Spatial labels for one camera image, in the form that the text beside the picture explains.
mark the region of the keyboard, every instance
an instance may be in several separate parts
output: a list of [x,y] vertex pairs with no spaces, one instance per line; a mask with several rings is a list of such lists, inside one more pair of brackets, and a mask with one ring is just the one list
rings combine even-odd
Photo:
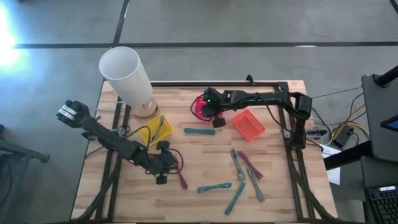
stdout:
[[367,189],[366,193],[378,223],[398,224],[398,185]]

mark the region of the white lampshade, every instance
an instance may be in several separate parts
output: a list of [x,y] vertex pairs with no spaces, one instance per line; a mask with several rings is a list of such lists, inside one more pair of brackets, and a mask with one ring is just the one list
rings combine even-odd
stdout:
[[152,85],[135,50],[110,49],[99,60],[99,70],[127,105],[145,105],[151,100]]

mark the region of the wooden tabletop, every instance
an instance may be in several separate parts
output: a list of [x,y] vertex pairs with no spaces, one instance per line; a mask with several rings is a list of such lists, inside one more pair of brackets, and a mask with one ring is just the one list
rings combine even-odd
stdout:
[[[287,81],[290,91],[305,92],[303,81]],[[227,125],[218,128],[214,136],[184,134],[183,129],[212,128],[211,123],[200,121],[189,110],[196,96],[203,93],[205,87],[154,87],[154,98],[159,104],[158,114],[164,114],[174,131],[167,138],[170,147],[179,150],[184,158],[183,176],[187,180],[188,189],[180,186],[177,175],[170,175],[166,185],[156,185],[152,175],[145,175],[144,169],[123,161],[118,187],[118,197],[114,213],[116,222],[277,222],[296,221],[295,206],[286,153],[280,126],[276,124],[264,106],[248,108],[261,122],[266,131],[253,142],[246,142],[234,129],[231,118],[238,112],[224,113]],[[244,90],[247,92],[274,91],[271,87],[219,87],[222,92]],[[101,115],[99,122],[111,128],[114,116],[116,92],[108,82],[104,82],[96,115]],[[279,119],[276,106],[271,111]],[[121,112],[122,124],[124,110]],[[129,125],[132,130],[144,125],[150,119],[137,119],[130,115]],[[131,136],[144,142],[139,134]],[[88,153],[100,147],[91,142]],[[233,199],[239,182],[236,169],[229,154],[231,148],[244,151],[254,166],[264,177],[259,186],[266,201],[259,203],[251,181],[247,178],[237,204],[230,215],[224,211]],[[150,153],[157,154],[152,146]],[[303,150],[310,188],[320,203],[333,216],[337,216],[331,194],[325,165],[320,149],[307,146]],[[103,175],[106,149],[102,149],[85,160],[72,218],[81,215],[98,193]],[[240,163],[246,173],[247,165],[242,159]],[[232,182],[230,189],[211,190],[199,194],[197,187]],[[306,213],[305,200],[302,199],[303,211]]]

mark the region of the gray floor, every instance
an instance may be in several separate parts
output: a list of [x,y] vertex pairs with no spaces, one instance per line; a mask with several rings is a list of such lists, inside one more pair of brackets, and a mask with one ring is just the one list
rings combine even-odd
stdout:
[[[18,44],[109,43],[122,0],[3,0],[8,29]],[[398,15],[388,1],[132,0],[121,42],[391,41]],[[106,49],[15,50],[0,67],[0,123],[8,140],[51,154],[32,162],[8,223],[68,220],[87,146],[81,130],[57,121],[66,99],[94,111],[102,77],[98,60]],[[398,47],[275,47],[241,49],[139,49],[151,80],[305,80],[316,96],[360,86],[361,75],[397,65]],[[327,123],[360,90],[314,100]],[[358,121],[366,126],[366,117]],[[332,186],[339,217],[361,221],[360,170],[342,171]],[[348,184],[357,189],[349,189]]]

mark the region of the yellow basket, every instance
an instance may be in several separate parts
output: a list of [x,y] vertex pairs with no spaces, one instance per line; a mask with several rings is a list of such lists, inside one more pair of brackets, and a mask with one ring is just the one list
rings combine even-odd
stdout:
[[[148,123],[145,124],[150,129],[150,138],[151,139],[156,134],[157,128],[159,127],[160,118],[162,116],[164,116],[164,115],[159,115],[155,119],[153,119],[153,120],[151,120],[151,121],[149,121]],[[151,145],[157,144],[157,142],[159,142],[160,140],[162,140],[162,139],[166,138],[167,136],[171,135],[172,131],[173,131],[173,128],[171,127],[171,125],[167,121],[166,117],[164,116],[163,125],[160,128],[159,134],[157,135],[157,139],[155,139],[155,141],[153,141],[149,145],[151,146]],[[149,135],[148,129],[147,128],[140,129],[139,130],[139,134],[143,138],[143,140],[145,142],[145,145],[148,144],[148,135]]]

